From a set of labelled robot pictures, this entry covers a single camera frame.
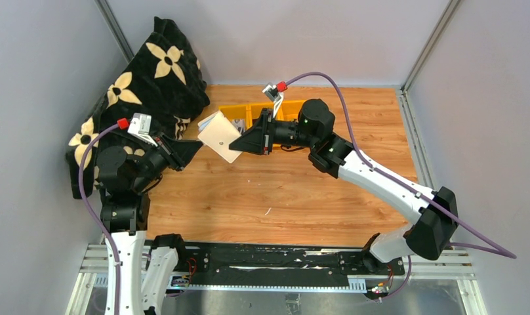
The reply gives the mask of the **beige leather card holder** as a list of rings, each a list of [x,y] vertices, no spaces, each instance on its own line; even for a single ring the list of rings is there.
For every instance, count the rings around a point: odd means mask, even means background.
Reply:
[[[197,139],[228,163],[233,163],[242,154],[241,151],[230,149],[230,144],[237,140],[241,133],[221,111],[206,117],[197,126]]]

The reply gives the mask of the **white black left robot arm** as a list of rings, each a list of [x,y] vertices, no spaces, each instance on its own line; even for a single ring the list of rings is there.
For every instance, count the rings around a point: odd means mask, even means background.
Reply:
[[[97,159],[103,185],[100,220],[109,233],[109,278],[118,282],[108,289],[106,314],[160,314],[169,278],[187,259],[181,235],[160,235],[152,242],[147,271],[142,273],[149,191],[162,179],[165,169],[183,171],[203,145],[197,140],[165,136],[156,142],[142,156],[111,146]]]

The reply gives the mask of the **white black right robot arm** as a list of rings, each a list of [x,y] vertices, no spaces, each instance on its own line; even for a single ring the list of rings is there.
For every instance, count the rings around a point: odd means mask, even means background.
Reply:
[[[458,227],[454,192],[414,183],[376,163],[333,131],[335,115],[321,99],[305,101],[296,120],[282,121],[265,108],[257,122],[230,145],[231,150],[268,155],[274,145],[309,148],[308,159],[322,173],[366,189],[396,209],[408,224],[373,235],[359,254],[373,268],[395,258],[418,255],[439,259]]]

